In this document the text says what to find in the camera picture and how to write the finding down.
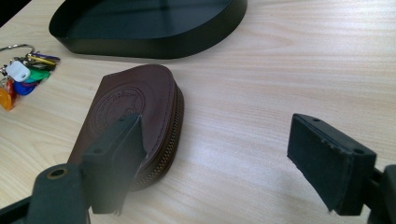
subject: keychain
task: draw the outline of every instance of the keychain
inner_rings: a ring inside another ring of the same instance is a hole
[[[14,57],[9,65],[0,68],[4,78],[0,80],[0,105],[5,110],[12,109],[18,95],[30,94],[37,85],[50,77],[61,60],[58,57],[35,51],[32,45],[12,45],[0,49],[30,48],[31,51],[22,57]]]

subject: zipper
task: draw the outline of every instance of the zipper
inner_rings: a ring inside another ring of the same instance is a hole
[[[176,149],[176,138],[177,138],[177,128],[179,124],[179,117],[180,117],[180,89],[177,86],[176,91],[176,111],[175,111],[175,119],[172,126],[172,133],[170,136],[170,140],[166,150],[161,158],[160,163],[155,167],[151,173],[144,177],[143,179],[139,180],[136,183],[133,183],[132,189],[142,189],[143,185],[148,185],[151,181],[153,181],[156,176],[166,167],[169,163],[169,159],[172,158],[172,153]]]

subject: black device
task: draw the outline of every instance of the black device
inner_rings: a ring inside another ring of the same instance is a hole
[[[288,157],[315,188],[329,211],[359,216],[366,204],[368,223],[396,223],[396,165],[382,173],[376,154],[323,120],[294,114]]]
[[[31,197],[0,210],[2,224],[88,224],[95,214],[120,213],[147,153],[141,116],[111,125],[84,152],[80,165],[66,163],[43,171]]]
[[[247,6],[248,0],[65,0],[49,32],[78,54],[175,59],[218,44]]]

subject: brown leather pouch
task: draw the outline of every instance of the brown leather pouch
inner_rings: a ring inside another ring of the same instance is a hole
[[[142,115],[143,145],[148,153],[132,184],[143,189],[169,169],[177,151],[184,100],[169,69],[141,65],[104,76],[68,162],[80,163],[82,153],[123,115]]]

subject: metal ring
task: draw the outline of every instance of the metal ring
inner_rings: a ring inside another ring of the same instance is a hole
[[[11,46],[0,49],[0,52],[4,51],[4,50],[8,50],[8,49],[19,49],[19,48],[31,48],[32,50],[30,51],[30,53],[35,52],[35,47],[33,47],[32,45],[28,45],[28,44],[11,45]]]

